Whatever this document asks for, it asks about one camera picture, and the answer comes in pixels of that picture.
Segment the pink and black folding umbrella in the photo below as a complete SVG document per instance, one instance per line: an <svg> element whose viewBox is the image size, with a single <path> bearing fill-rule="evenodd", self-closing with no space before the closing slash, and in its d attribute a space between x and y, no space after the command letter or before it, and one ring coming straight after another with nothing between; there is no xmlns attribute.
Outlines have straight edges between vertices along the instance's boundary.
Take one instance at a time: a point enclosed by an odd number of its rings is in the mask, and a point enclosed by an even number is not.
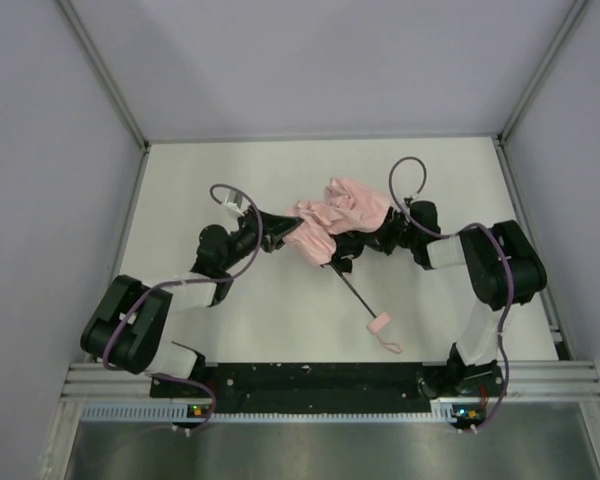
<svg viewBox="0 0 600 480"><path fill-rule="evenodd" d="M301 221L283 242L312 266L336 259L336 237L342 234L376 234L392 207L389 198L356 180L332 178L321 201L300 200L287 212Z"/></svg>

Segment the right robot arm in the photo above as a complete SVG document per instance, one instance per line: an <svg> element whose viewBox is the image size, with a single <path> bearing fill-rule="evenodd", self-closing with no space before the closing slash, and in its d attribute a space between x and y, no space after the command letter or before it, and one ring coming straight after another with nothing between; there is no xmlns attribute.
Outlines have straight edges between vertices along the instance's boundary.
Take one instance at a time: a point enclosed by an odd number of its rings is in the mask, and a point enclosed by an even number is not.
<svg viewBox="0 0 600 480"><path fill-rule="evenodd" d="M467 394L502 378L497 359L505 357L507 317L513 306L530 302L547 285L545 267L518 223L473 224L444 236L435 204L417 201L409 214L390 208L375 236L376 249L387 255L397 247L407 249L425 270L464 266L476 296L470 319L452 344L445 366L423 374L423 392L432 398Z"/></svg>

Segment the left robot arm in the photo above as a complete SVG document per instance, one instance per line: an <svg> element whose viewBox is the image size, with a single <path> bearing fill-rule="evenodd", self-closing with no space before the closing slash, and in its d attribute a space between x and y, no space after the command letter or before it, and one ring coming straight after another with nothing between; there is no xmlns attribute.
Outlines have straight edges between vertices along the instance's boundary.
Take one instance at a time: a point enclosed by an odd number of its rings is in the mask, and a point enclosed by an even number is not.
<svg viewBox="0 0 600 480"><path fill-rule="evenodd" d="M81 334L81 349L131 374L189 377L201 356L163 338L168 320L220 304L236 279L229 273L232 267L243 259L253 263L261 251L280 249L302 223L250 206L237 218L235 231L213 224L200 232L195 263L181 278L149 282L117 276Z"/></svg>

